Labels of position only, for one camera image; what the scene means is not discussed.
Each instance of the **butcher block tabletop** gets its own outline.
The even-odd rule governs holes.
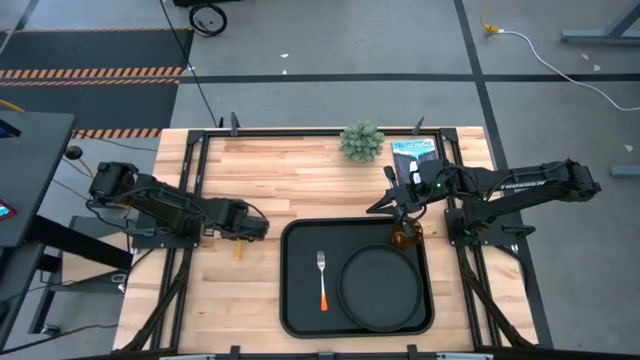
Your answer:
[[[456,130],[464,165],[492,169],[483,128]],[[178,186],[188,132],[162,132],[153,171],[158,180]],[[213,138],[203,197],[243,199],[264,212],[271,226],[264,241],[244,244],[240,261],[234,260],[234,241],[217,236],[202,238],[193,252],[179,353],[229,353],[233,345],[239,345],[242,353],[405,352],[408,344],[425,352],[473,350],[456,251],[447,239],[445,201],[431,204],[420,220],[435,309],[433,325],[425,333],[297,339],[280,323],[283,229],[296,219],[366,216],[365,210],[389,187],[383,167],[393,165],[391,141],[427,137],[387,136],[382,155],[371,164],[347,160],[338,149],[338,136]],[[194,188],[200,153],[200,144],[195,146],[188,191]],[[127,344],[156,306],[166,251],[156,249],[133,270],[114,348]],[[517,261],[495,248],[484,247],[483,251],[496,304],[518,331],[535,343]],[[142,249],[137,257],[145,252]],[[176,253],[176,270],[182,259],[180,252]],[[483,341],[489,344],[485,312],[477,299],[476,305]],[[169,345],[173,313],[170,307],[164,318],[161,347]],[[504,336],[503,343],[508,344]]]

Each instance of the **metal fork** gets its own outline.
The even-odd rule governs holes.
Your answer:
[[[324,259],[324,251],[318,251],[316,256],[318,258],[318,269],[320,269],[320,283],[322,284],[322,297],[320,298],[320,310],[327,311],[329,310],[329,305],[327,304],[327,295],[324,292],[324,268],[327,263]]]

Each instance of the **black desk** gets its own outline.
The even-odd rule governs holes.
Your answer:
[[[0,139],[0,199],[17,214],[0,221],[0,349],[9,337],[37,269],[56,272],[59,259],[44,255],[49,245],[90,260],[129,270],[131,254],[37,215],[64,154],[75,118],[69,114],[0,112],[18,138]]]

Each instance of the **black tray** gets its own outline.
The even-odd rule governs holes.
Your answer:
[[[304,219],[282,232],[280,249],[280,322],[301,339],[415,335],[425,332],[434,318],[431,284],[424,244],[404,250],[420,270],[424,297],[407,326],[389,333],[364,329],[344,312],[338,298],[338,275],[347,258],[359,248],[391,244],[392,218]],[[329,311],[320,311],[320,270],[316,253],[326,257],[324,281]]]

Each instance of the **blue book cover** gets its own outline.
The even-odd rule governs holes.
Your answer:
[[[433,139],[398,140],[391,142],[396,176],[400,183],[409,184],[409,173],[427,160],[438,158]]]

